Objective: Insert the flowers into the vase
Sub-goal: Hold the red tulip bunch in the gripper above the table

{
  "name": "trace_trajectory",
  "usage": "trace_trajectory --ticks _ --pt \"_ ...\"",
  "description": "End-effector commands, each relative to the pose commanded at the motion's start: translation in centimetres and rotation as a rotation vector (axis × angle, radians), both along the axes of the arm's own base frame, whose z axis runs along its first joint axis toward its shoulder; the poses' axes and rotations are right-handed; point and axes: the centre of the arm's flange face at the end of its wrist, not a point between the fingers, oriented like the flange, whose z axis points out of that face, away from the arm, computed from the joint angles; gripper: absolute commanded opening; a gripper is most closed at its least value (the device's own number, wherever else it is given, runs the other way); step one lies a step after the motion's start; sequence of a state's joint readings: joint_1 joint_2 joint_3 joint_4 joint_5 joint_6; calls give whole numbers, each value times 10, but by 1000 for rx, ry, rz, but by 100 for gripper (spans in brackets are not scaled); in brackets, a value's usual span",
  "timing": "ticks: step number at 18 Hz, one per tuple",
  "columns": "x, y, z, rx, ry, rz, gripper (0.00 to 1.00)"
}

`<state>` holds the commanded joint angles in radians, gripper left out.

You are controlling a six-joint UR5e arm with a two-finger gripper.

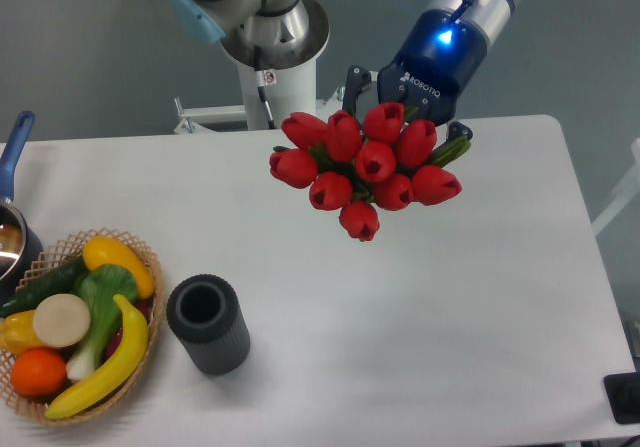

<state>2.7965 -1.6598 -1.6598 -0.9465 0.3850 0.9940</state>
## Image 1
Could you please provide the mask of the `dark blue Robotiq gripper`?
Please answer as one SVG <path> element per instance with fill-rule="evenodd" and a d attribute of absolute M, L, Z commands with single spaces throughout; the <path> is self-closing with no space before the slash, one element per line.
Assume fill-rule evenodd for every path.
<path fill-rule="evenodd" d="M 488 48 L 478 29 L 464 21 L 452 23 L 450 17 L 440 9 L 422 13 L 392 61 L 379 72 L 351 65 L 342 109 L 352 116 L 364 116 L 378 101 L 401 103 L 414 108 L 416 118 L 436 125 L 448 122 L 447 142 L 470 141 L 472 129 L 452 119 L 461 93 Z"/>

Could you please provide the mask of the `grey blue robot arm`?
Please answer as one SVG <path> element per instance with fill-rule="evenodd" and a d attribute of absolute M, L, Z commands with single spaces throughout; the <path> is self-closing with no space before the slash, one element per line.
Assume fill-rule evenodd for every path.
<path fill-rule="evenodd" d="M 380 102 L 404 105 L 412 118 L 438 125 L 456 104 L 520 0 L 430 0 L 391 62 L 378 72 L 354 65 L 336 99 L 354 111 L 370 86 Z M 329 24 L 315 0 L 168 0 L 197 39 L 220 43 L 236 64 L 243 103 L 183 109 L 183 125 L 244 119 L 251 130 L 276 129 L 294 112 L 316 113 L 316 61 Z"/>

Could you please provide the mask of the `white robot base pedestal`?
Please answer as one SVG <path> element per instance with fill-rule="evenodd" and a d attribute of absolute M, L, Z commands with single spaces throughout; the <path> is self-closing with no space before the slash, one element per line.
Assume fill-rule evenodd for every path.
<path fill-rule="evenodd" d="M 255 130 L 276 129 L 291 113 L 306 112 L 325 121 L 342 108 L 346 79 L 327 98 L 317 96 L 317 68 L 314 59 L 300 66 L 257 70 L 239 63 L 242 91 L 239 105 L 183 108 L 174 100 L 177 111 L 176 134 L 210 133 L 222 125 L 240 123 Z"/>

